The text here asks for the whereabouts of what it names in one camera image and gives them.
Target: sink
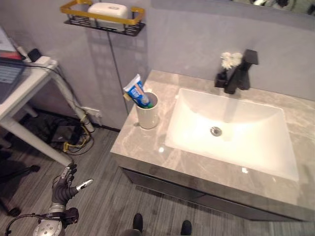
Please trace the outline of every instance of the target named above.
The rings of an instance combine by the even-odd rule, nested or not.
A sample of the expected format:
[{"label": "sink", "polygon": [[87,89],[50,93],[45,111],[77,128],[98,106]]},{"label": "sink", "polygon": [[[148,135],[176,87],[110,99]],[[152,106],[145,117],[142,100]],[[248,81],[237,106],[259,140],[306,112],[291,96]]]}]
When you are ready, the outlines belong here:
[{"label": "sink", "polygon": [[181,88],[165,144],[298,181],[295,156],[280,108]]}]

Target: gold wall shelf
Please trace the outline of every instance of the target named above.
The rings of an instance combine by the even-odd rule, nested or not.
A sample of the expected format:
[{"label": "gold wall shelf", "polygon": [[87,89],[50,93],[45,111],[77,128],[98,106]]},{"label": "gold wall shelf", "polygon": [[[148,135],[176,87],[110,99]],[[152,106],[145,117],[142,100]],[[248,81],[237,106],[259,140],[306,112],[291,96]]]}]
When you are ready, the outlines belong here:
[{"label": "gold wall shelf", "polygon": [[[92,28],[96,30],[104,30],[104,31],[124,34],[128,36],[137,36],[138,33],[145,26],[145,23],[141,22],[141,20],[144,17],[145,10],[140,7],[133,6],[131,8],[132,19],[124,19],[124,18],[118,18],[118,17],[112,17],[112,16],[99,15],[99,14],[90,13],[86,11],[72,10],[71,7],[77,4],[92,5],[93,2],[91,0],[74,0],[61,6],[60,11],[62,13],[67,14],[68,16],[68,20],[64,22],[65,24],[82,26],[82,27]],[[95,27],[91,26],[90,18],[94,18]],[[124,25],[125,30],[120,31],[116,29],[100,27],[97,23],[97,20],[105,20],[105,21],[121,23]]]}]

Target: person's foot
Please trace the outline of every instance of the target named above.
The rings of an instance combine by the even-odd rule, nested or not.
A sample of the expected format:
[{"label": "person's foot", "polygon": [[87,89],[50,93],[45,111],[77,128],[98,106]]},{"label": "person's foot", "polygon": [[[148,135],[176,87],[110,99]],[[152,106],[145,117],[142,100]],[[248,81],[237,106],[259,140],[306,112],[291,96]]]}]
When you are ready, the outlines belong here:
[{"label": "person's foot", "polygon": [[182,224],[181,235],[191,235],[192,227],[191,222],[189,220],[185,220]]},{"label": "person's foot", "polygon": [[140,213],[135,214],[135,216],[133,218],[132,228],[134,230],[139,230],[140,232],[142,232],[143,219],[142,219],[142,215]]}]

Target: mirror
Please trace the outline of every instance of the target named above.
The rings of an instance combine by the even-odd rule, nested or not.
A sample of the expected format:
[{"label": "mirror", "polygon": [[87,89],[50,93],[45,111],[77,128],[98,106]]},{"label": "mirror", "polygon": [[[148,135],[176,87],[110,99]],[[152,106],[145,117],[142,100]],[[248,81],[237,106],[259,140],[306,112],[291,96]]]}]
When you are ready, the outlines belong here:
[{"label": "mirror", "polygon": [[233,2],[272,7],[315,16],[315,0],[232,0]]}]

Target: dark gray cabinet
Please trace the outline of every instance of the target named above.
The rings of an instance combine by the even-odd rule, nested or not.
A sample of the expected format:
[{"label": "dark gray cabinet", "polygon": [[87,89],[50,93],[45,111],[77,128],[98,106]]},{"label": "dark gray cabinet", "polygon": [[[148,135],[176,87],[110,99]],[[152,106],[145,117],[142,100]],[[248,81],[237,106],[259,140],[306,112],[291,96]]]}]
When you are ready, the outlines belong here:
[{"label": "dark gray cabinet", "polygon": [[232,202],[220,197],[190,189],[166,180],[148,176],[146,174],[123,169],[131,182],[154,191],[184,199],[211,209],[230,213],[248,220],[257,221],[298,221],[289,217],[267,212],[251,206]]}]

